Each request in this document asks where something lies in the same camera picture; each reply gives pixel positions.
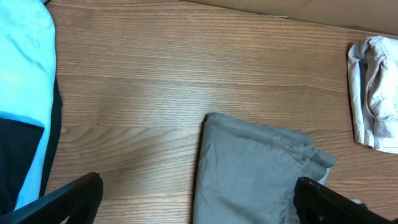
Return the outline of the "grey shorts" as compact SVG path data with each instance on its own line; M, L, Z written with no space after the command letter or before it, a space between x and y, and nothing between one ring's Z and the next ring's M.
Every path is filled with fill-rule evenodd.
M204 122L194 223L299 223L297 179L324 184L337 157L301 131L210 113Z

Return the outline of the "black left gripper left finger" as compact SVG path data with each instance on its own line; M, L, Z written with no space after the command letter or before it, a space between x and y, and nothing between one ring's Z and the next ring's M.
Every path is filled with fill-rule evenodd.
M1 224L92 224L103 199L103 180L90 172L1 217Z

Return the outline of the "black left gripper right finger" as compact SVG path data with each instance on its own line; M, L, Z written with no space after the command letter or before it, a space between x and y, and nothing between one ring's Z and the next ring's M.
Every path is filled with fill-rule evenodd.
M397 224L308 177L297 179L294 206L303 224Z

